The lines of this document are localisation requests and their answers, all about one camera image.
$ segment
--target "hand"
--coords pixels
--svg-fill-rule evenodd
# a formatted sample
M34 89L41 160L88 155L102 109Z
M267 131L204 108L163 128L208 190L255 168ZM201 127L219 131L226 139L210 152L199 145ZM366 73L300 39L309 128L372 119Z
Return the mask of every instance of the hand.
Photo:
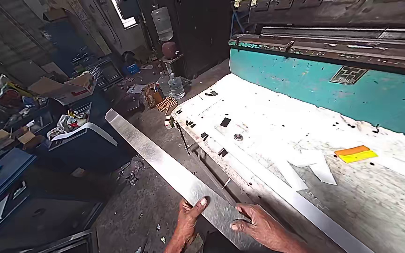
M231 223L235 231L243 232L256 239L265 247L284 253L307 253L306 246L273 219L261 206L237 204L239 212L248 215L252 224L237 220Z
M196 218L206 209L206 206L206 198L201 198L196 203L195 207L192 207L185 199L182 199L180 201L179 212L177 216L177 226L173 237L166 246L164 252L182 252L185 246L188 246L195 240Z

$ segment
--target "metal bolt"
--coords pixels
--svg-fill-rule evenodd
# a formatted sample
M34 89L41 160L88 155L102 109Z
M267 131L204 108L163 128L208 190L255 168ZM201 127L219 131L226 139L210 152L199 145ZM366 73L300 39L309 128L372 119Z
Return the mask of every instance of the metal bolt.
M234 138L236 141L241 141L241 140L243 140L243 136L242 136L241 134L234 134L234 135L233 135L233 138Z

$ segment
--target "sheet metal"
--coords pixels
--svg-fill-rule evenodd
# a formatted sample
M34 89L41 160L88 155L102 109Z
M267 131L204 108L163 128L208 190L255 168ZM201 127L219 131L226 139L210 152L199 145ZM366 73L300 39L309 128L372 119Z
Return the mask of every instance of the sheet metal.
M255 252L268 250L250 236L234 232L230 228L231 222L245 218L126 119L110 109L106 120L190 204L195 205L202 197L208 197L209 204L202 215L237 248Z

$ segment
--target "white work table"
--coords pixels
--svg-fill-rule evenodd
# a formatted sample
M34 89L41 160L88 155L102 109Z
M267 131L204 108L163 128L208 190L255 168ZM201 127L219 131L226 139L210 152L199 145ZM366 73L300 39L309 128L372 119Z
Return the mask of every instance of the white work table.
M269 205L319 252L343 252L331 239L349 252L405 252L405 135L234 74L180 104L172 117L253 201ZM360 145L379 157L346 164L334 156ZM222 149L228 154L219 155ZM304 164L305 150L321 150L337 185L320 181L315 167ZM295 179L293 189L285 178Z

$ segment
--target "rusty metal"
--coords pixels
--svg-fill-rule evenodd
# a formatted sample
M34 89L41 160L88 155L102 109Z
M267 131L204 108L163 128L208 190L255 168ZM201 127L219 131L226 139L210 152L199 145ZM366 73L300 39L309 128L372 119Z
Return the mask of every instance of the rusty metal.
M378 30L376 36L385 32ZM317 37L304 35L234 35L230 45L278 53L315 56L405 69L405 41L394 39Z

